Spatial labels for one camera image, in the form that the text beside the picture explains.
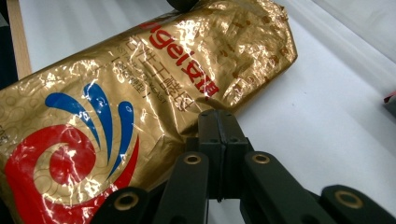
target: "metal screw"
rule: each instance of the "metal screw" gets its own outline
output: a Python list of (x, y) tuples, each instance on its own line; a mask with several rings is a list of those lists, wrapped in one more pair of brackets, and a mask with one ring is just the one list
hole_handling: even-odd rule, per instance
[(139, 196), (133, 192), (125, 192), (121, 194), (114, 202), (114, 207), (119, 211), (129, 210), (137, 205)]
[(343, 204), (346, 207), (359, 209), (363, 207), (363, 201), (356, 196), (354, 193), (345, 190), (337, 190), (334, 193), (337, 202)]
[(201, 162), (201, 157), (196, 155), (190, 155), (184, 158), (184, 162), (190, 165), (195, 165)]
[(270, 158), (265, 155), (262, 155), (262, 154), (254, 155), (252, 159), (255, 162), (260, 163), (260, 164), (266, 164), (266, 163), (270, 162)]

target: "blue swirl logo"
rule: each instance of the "blue swirl logo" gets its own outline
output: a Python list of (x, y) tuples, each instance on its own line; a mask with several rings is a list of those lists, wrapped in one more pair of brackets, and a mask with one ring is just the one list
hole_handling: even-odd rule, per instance
[[(87, 99), (94, 108), (96, 116), (102, 124), (106, 139), (107, 165), (109, 165), (111, 152), (113, 150), (113, 119), (109, 101), (107, 100), (102, 88), (95, 83), (86, 85), (84, 87), (83, 94), (85, 99)], [(48, 107), (60, 109), (79, 117), (80, 120), (90, 129), (99, 148), (102, 148), (102, 142), (100, 141), (97, 129), (92, 122), (90, 113), (75, 98), (63, 92), (55, 92), (46, 98), (45, 104)], [(134, 108), (132, 104), (127, 101), (121, 102), (118, 106), (118, 112), (120, 115), (121, 126), (120, 148), (116, 161), (107, 178), (109, 178), (115, 172), (117, 167), (119, 167), (122, 158), (125, 156), (128, 146), (130, 145), (134, 130)]]

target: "gold foil bag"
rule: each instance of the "gold foil bag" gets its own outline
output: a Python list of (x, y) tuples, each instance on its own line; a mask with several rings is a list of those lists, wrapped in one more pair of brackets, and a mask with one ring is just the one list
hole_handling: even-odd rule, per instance
[(89, 222), (106, 196), (161, 184), (197, 116), (235, 112), (296, 59), (269, 0), (202, 0), (0, 91), (0, 193), (17, 222)]

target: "wooden edge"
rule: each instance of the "wooden edge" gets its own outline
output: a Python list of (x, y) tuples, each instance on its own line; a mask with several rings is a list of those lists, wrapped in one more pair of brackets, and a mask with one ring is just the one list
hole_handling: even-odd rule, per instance
[(23, 28), (21, 7), (19, 0), (7, 0), (9, 27), (11, 28), (12, 43), (14, 46), (15, 62), (17, 64), (18, 79), (32, 74), (29, 52)]

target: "white table surface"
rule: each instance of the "white table surface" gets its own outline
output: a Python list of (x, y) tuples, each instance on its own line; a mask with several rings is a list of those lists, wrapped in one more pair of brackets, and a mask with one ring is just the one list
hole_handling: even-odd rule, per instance
[[(34, 71), (172, 9), (165, 0), (20, 2)], [(396, 216), (396, 118), (382, 104), (396, 64), (311, 0), (277, 2), (299, 58), (237, 115), (245, 135), (306, 189), (350, 186)], [(243, 223), (238, 206), (211, 202), (208, 223)]]

